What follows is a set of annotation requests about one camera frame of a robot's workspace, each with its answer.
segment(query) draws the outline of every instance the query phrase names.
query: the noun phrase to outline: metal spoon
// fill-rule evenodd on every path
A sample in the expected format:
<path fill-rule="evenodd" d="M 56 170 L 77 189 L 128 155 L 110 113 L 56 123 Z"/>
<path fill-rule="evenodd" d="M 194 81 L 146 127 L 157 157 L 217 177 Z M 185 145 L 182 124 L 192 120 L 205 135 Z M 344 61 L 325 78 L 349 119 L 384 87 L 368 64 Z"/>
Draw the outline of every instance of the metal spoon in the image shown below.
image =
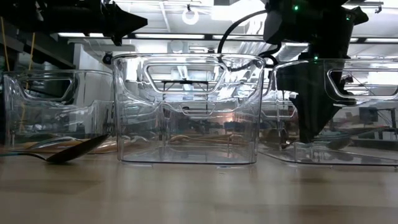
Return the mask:
<path fill-rule="evenodd" d="M 69 147 L 68 149 L 65 149 L 58 153 L 55 153 L 54 155 L 52 155 L 48 158 L 45 158 L 45 157 L 35 154 L 35 153 L 29 153 L 29 152 L 15 152 L 15 153 L 9 153 L 9 154 L 0 154 L 0 157 L 33 156 L 33 157 L 42 159 L 46 162 L 60 164 L 60 163 L 68 162 L 72 159 L 79 158 L 80 156 L 87 154 L 91 150 L 93 150 L 93 149 L 97 148 L 99 145 L 101 145 L 107 138 L 108 138 L 108 134 L 104 134 L 102 136 L 95 137 L 93 139 L 82 142 L 76 146 L 72 146 L 72 147 Z"/>

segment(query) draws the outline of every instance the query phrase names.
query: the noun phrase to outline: wooden table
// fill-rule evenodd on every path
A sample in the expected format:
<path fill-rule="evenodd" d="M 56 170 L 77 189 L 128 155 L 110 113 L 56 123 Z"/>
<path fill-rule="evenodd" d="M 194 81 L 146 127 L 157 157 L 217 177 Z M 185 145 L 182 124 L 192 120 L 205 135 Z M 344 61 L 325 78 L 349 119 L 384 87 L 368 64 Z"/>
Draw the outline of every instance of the wooden table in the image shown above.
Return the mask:
<path fill-rule="evenodd" d="M 398 223 L 398 173 L 377 167 L 69 165 L 0 158 L 0 223 Z"/>

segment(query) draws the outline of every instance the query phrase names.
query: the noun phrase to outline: plastic container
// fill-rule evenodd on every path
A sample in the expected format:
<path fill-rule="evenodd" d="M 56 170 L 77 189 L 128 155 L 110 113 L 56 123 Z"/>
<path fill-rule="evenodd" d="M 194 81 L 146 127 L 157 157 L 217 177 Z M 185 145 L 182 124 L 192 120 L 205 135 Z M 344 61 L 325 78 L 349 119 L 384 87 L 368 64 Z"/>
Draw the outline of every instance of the plastic container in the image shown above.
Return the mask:
<path fill-rule="evenodd" d="M 398 62 L 301 60 L 272 71 L 259 151 L 288 162 L 398 165 Z"/>
<path fill-rule="evenodd" d="M 255 162 L 264 64 L 250 55 L 115 57 L 119 159 Z"/>
<path fill-rule="evenodd" d="M 53 154 L 113 132 L 113 76 L 89 70 L 4 72 L 6 151 Z M 94 152 L 116 151 L 109 140 Z"/>

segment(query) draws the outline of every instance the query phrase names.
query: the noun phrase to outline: black cable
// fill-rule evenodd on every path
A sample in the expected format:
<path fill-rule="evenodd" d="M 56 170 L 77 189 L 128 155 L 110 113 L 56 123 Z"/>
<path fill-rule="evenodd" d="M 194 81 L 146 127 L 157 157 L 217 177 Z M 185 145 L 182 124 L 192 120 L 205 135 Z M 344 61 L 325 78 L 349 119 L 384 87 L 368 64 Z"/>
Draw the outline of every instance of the black cable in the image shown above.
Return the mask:
<path fill-rule="evenodd" d="M 247 16 L 244 16 L 243 18 L 241 18 L 241 19 L 239 19 L 238 21 L 234 22 L 234 23 L 226 30 L 226 32 L 224 33 L 223 37 L 221 38 L 220 43 L 218 44 L 217 53 L 218 53 L 218 54 L 222 54 L 223 46 L 224 46 L 224 43 L 225 43 L 226 39 L 227 39 L 228 36 L 232 33 L 232 31 L 233 31 L 235 28 L 237 28 L 238 25 L 240 25 L 240 23 L 242 23 L 242 22 L 244 22 L 244 21 L 246 21 L 246 20 L 248 20 L 248 19 L 250 19 L 250 18 L 252 18 L 252 17 L 254 17 L 254 16 L 258 16 L 258 15 L 261 15 L 261 14 L 264 14 L 264 13 L 267 13 L 267 10 L 266 10 L 266 9 L 265 9 L 265 10 L 258 11 L 258 12 L 254 12 L 254 13 L 249 14 L 249 15 L 247 15 Z M 282 47 L 282 43 L 279 43 L 279 44 L 277 44 L 276 49 L 268 50 L 268 51 L 265 51 L 265 52 L 261 52 L 261 53 L 259 54 L 259 57 L 261 57 L 261 58 L 269 58 L 269 59 L 272 60 L 272 65 L 266 65 L 266 68 L 274 68 L 274 67 L 278 64 L 278 61 L 276 60 L 276 58 L 275 58 L 274 56 L 272 56 L 272 54 L 277 53 L 277 52 L 280 50 L 281 47 Z M 231 71 L 232 71 L 232 72 L 237 72 L 237 71 L 240 71 L 240 70 L 243 70 L 243 69 L 247 69 L 247 68 L 249 68 L 251 65 L 252 65 L 252 62 L 249 62 L 249 63 L 247 63 L 247 64 L 245 64 L 245 65 L 243 65 L 243 66 L 241 66 L 241 67 L 239 67 L 239 68 L 231 68 Z"/>

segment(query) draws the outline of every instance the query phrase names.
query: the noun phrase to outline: clear plastic bin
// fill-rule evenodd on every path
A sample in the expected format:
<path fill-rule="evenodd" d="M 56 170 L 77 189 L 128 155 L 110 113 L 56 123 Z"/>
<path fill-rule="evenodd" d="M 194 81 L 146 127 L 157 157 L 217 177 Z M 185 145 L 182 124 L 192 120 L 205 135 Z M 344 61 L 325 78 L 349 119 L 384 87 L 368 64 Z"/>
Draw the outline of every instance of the clear plastic bin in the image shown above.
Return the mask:
<path fill-rule="evenodd" d="M 250 55 L 115 57 L 119 159 L 255 162 L 264 65 Z"/>
<path fill-rule="evenodd" d="M 53 154 L 113 132 L 113 76 L 89 70 L 4 72 L 6 151 Z M 93 152 L 116 151 L 116 139 Z"/>
<path fill-rule="evenodd" d="M 398 62 L 301 60 L 270 78 L 259 152 L 304 164 L 398 165 Z"/>

